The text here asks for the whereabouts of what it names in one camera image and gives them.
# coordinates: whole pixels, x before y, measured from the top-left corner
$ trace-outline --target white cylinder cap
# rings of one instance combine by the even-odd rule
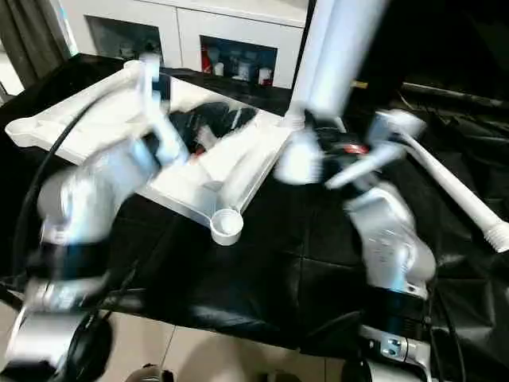
[[[235,244],[240,237],[244,220],[234,209],[220,209],[210,220],[212,238],[219,245]]]

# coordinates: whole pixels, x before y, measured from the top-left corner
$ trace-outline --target curtain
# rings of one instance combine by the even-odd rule
[[[25,88],[70,57],[48,0],[0,0],[0,40]]]

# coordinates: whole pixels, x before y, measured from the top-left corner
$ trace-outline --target bottle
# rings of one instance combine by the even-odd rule
[[[256,82],[258,79],[258,54],[256,52],[245,52],[243,60],[249,63],[249,78],[247,81]]]
[[[133,60],[136,58],[133,45],[128,41],[123,41],[119,46],[119,56],[123,60]]]
[[[272,69],[261,68],[258,74],[258,83],[260,85],[272,85]]]
[[[208,58],[212,65],[215,65],[220,60],[220,50],[217,49],[215,46],[211,46],[207,48]]]
[[[224,76],[224,64],[222,62],[218,62],[214,65],[214,74],[216,76]]]
[[[240,51],[230,51],[230,70],[233,75],[239,74]]]
[[[237,80],[249,81],[251,78],[251,62],[248,60],[239,61],[239,74]]]

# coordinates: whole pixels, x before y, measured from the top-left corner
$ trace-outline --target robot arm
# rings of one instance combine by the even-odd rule
[[[406,382],[430,382],[431,352],[425,308],[426,284],[434,276],[435,259],[415,232],[412,212],[398,190],[380,181],[373,172],[402,157],[405,151],[400,145],[387,142],[368,152],[367,147],[340,133],[334,120],[326,123],[331,126],[318,123],[317,127],[312,121],[313,129],[306,127],[294,133],[278,163],[276,176],[293,184],[348,187],[344,191],[344,210],[362,242],[368,288],[359,328],[359,347],[364,359],[348,364],[351,379],[344,380],[358,381],[369,374],[377,382],[385,380],[381,377],[384,375],[398,376]],[[375,139],[381,126],[387,124],[411,134],[418,134],[424,127],[413,115],[388,111],[377,115],[369,136]],[[322,142],[322,131],[327,131],[329,142]],[[337,143],[330,142],[333,135]],[[330,164],[334,162],[337,166],[331,172]]]
[[[42,187],[41,245],[29,261],[25,302],[6,351],[7,380],[95,380],[111,351],[97,310],[109,282],[107,237],[122,203],[187,149],[153,90],[159,58],[145,57],[138,84],[151,131],[115,142]]]

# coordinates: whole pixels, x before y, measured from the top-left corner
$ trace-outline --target red bottle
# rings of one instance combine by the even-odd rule
[[[201,71],[203,73],[212,73],[212,64],[208,58],[207,48],[201,47]]]

